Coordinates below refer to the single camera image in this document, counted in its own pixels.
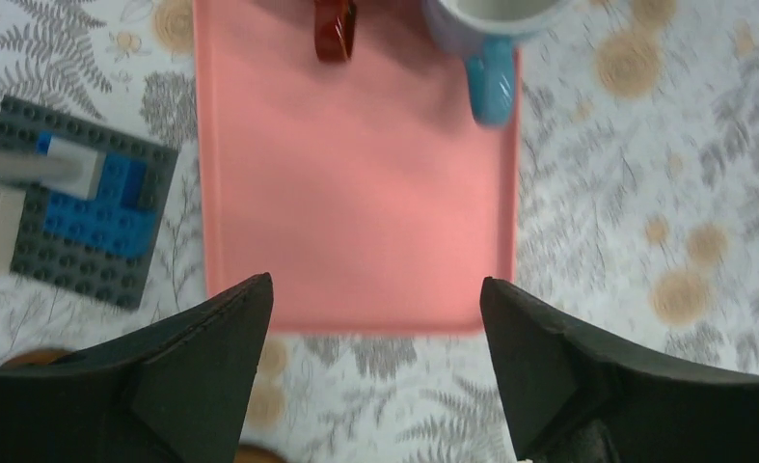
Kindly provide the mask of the blue floral mug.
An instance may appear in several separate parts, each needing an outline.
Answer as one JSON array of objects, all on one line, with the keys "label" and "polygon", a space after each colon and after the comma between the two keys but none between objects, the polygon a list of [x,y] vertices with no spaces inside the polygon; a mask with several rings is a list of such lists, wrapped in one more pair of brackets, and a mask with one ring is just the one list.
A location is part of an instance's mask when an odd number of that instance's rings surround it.
[{"label": "blue floral mug", "polygon": [[516,48],[553,27],[570,1],[425,0],[421,10],[437,46],[461,59],[476,123],[507,125],[517,102]]}]

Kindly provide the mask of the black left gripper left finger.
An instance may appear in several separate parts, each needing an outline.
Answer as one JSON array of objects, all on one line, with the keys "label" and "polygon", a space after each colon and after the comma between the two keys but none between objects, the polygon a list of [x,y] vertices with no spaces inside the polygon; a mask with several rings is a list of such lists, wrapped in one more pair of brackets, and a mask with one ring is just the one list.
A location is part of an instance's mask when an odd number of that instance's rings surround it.
[{"label": "black left gripper left finger", "polygon": [[0,462],[230,462],[269,274],[46,366],[0,367]]}]

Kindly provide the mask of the light wooden coaster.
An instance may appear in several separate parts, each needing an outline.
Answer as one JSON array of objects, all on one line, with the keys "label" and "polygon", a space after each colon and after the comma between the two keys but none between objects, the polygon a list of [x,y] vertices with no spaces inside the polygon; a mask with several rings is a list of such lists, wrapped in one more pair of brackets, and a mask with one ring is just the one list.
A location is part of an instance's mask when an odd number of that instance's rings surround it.
[{"label": "light wooden coaster", "polygon": [[240,445],[235,452],[233,463],[287,463],[287,461],[273,450],[254,445]]}]

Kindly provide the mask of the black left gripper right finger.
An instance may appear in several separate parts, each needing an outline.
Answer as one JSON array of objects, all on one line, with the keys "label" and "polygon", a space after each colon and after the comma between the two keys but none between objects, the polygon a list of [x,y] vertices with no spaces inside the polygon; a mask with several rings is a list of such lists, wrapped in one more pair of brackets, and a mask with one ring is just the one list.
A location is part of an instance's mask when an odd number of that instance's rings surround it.
[{"label": "black left gripper right finger", "polygon": [[759,375],[682,360],[483,282],[480,309],[517,456],[759,462]]}]

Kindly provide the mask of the white cream cup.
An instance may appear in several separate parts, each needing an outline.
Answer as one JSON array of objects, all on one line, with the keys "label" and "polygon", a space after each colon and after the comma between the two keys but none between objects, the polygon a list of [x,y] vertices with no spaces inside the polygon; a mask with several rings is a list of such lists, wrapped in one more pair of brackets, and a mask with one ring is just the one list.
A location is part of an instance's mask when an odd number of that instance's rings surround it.
[{"label": "white cream cup", "polygon": [[319,62],[341,64],[353,53],[357,5],[353,0],[314,0],[314,49]]}]

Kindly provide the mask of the dark brown wooden coaster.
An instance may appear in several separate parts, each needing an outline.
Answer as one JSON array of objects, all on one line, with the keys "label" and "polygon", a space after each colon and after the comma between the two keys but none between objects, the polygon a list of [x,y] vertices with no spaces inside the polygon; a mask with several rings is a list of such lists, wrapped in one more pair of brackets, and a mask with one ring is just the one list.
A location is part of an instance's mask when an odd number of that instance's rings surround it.
[{"label": "dark brown wooden coaster", "polygon": [[49,365],[69,354],[71,354],[71,351],[64,348],[37,348],[11,357],[2,364],[2,368]]}]

